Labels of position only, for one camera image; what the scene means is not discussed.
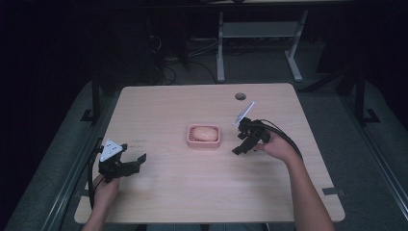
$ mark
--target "table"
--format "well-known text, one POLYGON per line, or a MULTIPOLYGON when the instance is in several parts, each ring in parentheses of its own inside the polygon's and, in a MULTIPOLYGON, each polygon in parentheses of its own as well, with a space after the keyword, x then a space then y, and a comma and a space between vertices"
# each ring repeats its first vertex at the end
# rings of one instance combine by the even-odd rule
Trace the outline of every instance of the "table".
MULTIPOLYGON (((312 182, 331 218, 344 218, 333 183, 301 105, 289 84, 129 87, 119 96, 104 141, 128 143, 121 161, 147 153, 140 173, 121 179, 108 222, 216 223, 293 221, 290 179, 285 165, 267 154, 232 149, 242 141, 233 126, 237 114, 255 101, 247 117, 268 119, 298 145, 312 182), (236 93, 245 100, 237 100, 236 93), (187 146, 188 127, 217 124, 219 148, 187 146)), ((93 174, 97 174, 97 163, 93 174)), ((82 196, 75 220, 87 221, 82 196)))

